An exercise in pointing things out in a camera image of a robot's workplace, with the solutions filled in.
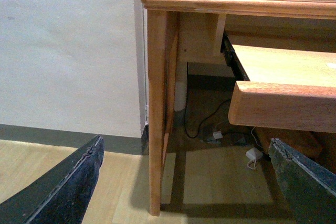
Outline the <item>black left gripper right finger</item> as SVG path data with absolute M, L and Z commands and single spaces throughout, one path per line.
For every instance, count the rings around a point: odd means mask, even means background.
M 278 138 L 269 156 L 296 222 L 335 223 L 335 174 Z

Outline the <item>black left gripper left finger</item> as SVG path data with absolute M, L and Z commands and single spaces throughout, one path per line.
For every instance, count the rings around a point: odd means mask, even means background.
M 1 223 L 82 223 L 103 158 L 97 135 L 1 203 Z

